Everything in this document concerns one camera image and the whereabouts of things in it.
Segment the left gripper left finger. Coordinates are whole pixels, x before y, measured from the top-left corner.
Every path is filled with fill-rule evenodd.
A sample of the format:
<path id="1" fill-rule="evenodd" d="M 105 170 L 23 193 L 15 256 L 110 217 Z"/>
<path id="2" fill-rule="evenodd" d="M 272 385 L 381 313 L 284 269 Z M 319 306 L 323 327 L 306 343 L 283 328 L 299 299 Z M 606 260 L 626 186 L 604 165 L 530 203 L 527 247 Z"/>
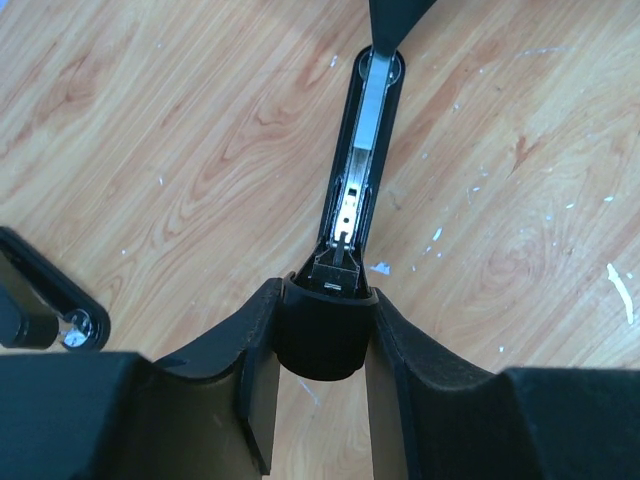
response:
<path id="1" fill-rule="evenodd" d="M 158 361 L 135 352 L 1 359 L 5 479 L 259 479 L 270 472 L 282 282 Z"/>

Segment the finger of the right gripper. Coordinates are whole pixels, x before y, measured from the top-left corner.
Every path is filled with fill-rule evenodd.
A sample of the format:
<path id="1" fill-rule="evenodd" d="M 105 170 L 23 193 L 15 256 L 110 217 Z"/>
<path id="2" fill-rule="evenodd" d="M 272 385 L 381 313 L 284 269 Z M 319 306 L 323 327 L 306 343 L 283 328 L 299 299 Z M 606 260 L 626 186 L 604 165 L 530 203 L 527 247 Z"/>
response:
<path id="1" fill-rule="evenodd" d="M 373 50 L 394 54 L 435 0 L 369 0 Z"/>

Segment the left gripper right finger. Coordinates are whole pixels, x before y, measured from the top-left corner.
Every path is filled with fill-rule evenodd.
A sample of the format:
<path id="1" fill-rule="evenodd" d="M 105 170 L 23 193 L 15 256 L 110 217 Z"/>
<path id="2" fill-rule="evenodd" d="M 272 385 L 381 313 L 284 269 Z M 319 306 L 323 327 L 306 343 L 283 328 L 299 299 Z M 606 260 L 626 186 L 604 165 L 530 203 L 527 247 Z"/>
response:
<path id="1" fill-rule="evenodd" d="M 366 356 L 378 479 L 635 479 L 639 374 L 485 371 L 381 297 Z"/>

